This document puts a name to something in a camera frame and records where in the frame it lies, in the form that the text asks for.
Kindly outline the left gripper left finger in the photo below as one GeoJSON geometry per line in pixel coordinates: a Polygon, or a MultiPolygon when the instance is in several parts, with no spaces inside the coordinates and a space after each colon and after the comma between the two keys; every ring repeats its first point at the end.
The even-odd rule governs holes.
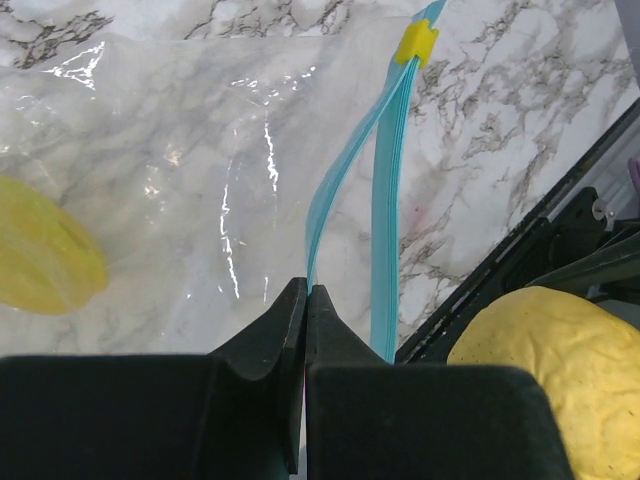
{"type": "Polygon", "coordinates": [[[299,466],[306,282],[207,354],[1,362],[5,479],[286,479],[299,466]]]}

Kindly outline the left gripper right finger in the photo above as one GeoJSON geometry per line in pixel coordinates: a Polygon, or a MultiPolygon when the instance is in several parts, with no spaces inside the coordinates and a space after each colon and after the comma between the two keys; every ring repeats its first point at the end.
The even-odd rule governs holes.
{"type": "Polygon", "coordinates": [[[307,304],[311,479],[569,479],[546,394],[505,366],[391,365],[315,286],[307,304]]]}

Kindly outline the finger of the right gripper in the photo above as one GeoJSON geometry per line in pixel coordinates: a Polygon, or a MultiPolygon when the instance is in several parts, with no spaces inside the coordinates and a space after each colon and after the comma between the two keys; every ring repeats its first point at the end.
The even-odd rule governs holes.
{"type": "Polygon", "coordinates": [[[590,287],[639,276],[639,235],[633,234],[529,283],[574,295],[590,287]]]}

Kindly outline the yellow pear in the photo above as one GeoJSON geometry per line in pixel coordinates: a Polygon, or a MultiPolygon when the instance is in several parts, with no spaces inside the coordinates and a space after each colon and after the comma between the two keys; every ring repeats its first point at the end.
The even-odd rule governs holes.
{"type": "Polygon", "coordinates": [[[639,331],[626,321],[527,287],[481,310],[447,362],[526,370],[549,398],[576,478],[638,478],[639,331]]]}

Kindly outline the clear zip top bag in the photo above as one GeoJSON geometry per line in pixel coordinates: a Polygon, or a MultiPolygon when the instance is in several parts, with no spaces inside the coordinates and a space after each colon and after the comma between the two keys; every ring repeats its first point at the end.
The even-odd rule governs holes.
{"type": "Polygon", "coordinates": [[[206,352],[311,288],[334,201],[375,146],[375,354],[398,323],[398,187],[414,79],[444,9],[342,37],[142,43],[107,36],[1,71],[1,177],[100,245],[109,285],[61,315],[1,302],[1,352],[206,352]]]}

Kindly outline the yellow star fruit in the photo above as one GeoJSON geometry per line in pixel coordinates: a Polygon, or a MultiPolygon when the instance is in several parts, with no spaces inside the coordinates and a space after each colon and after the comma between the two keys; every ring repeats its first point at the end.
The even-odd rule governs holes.
{"type": "Polygon", "coordinates": [[[1,302],[36,314],[83,307],[109,285],[100,245],[30,185],[1,177],[1,302]]]}

